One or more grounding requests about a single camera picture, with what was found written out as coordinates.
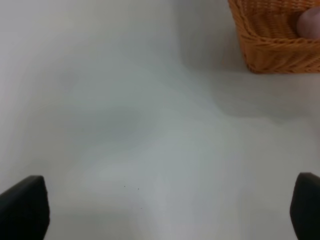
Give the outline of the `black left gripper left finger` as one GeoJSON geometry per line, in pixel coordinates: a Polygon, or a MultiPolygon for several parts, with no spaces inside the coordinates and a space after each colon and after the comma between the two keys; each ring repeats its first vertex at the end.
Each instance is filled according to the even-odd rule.
{"type": "Polygon", "coordinates": [[[0,238],[43,240],[50,224],[45,179],[31,175],[0,195],[0,238]]]}

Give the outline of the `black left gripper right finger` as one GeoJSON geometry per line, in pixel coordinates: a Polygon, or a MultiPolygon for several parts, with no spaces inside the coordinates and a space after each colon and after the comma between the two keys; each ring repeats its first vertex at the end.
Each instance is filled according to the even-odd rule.
{"type": "Polygon", "coordinates": [[[289,214],[297,239],[320,239],[320,178],[318,176],[311,172],[301,172],[297,176],[289,214]]]}

